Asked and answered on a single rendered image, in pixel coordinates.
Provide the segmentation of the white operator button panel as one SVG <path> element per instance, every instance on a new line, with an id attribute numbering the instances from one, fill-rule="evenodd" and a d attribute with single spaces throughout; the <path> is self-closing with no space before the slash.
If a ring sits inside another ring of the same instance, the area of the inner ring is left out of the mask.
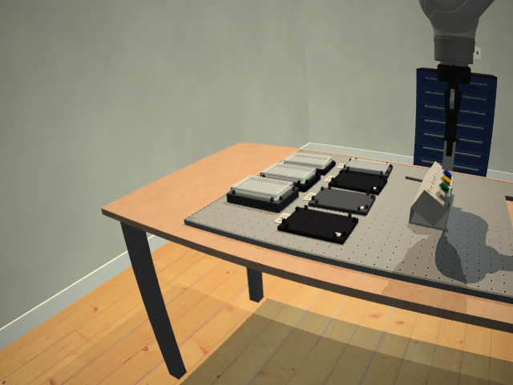
<path id="1" fill-rule="evenodd" d="M 445 230 L 454 176 L 447 170 L 442 170 L 442 166 L 435 161 L 424 177 L 423 180 L 405 177 L 422 182 L 410 207 L 409 223 Z"/>

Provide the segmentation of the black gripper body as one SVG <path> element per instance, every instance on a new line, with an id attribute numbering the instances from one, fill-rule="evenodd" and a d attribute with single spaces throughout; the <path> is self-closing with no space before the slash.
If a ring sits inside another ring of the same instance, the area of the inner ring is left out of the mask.
<path id="1" fill-rule="evenodd" d="M 458 84 L 471 82 L 471 69 L 454 64 L 453 66 L 439 64 L 437 78 L 439 81 L 448 82 L 447 98 L 450 98 L 450 89 L 454 89 L 454 99 L 458 100 Z"/>

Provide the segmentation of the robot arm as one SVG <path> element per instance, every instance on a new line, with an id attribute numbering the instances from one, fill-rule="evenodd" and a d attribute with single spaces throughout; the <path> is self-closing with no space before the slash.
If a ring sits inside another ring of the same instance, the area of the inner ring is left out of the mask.
<path id="1" fill-rule="evenodd" d="M 494 0 L 418 1 L 433 27 L 434 60 L 460 67 L 473 64 L 479 17 Z"/>

